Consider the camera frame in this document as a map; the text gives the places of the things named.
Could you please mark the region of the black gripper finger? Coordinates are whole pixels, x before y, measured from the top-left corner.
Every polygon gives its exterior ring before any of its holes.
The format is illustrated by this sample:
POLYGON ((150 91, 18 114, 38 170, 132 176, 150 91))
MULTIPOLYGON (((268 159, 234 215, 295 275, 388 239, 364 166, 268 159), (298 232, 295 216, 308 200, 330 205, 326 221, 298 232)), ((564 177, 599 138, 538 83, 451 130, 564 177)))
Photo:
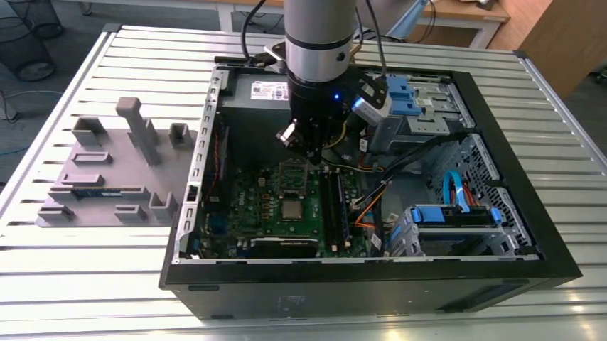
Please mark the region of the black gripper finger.
POLYGON ((316 148, 311 153, 310 153, 310 157, 311 158, 316 158, 316 157, 322 157, 322 150, 324 149, 330 149, 332 147, 335 147, 340 141, 343 140, 343 135, 340 135, 334 141, 328 141, 322 148, 316 148))
POLYGON ((312 165, 322 161, 323 130, 315 119, 291 119, 287 128, 276 134, 286 149, 303 156, 312 165))

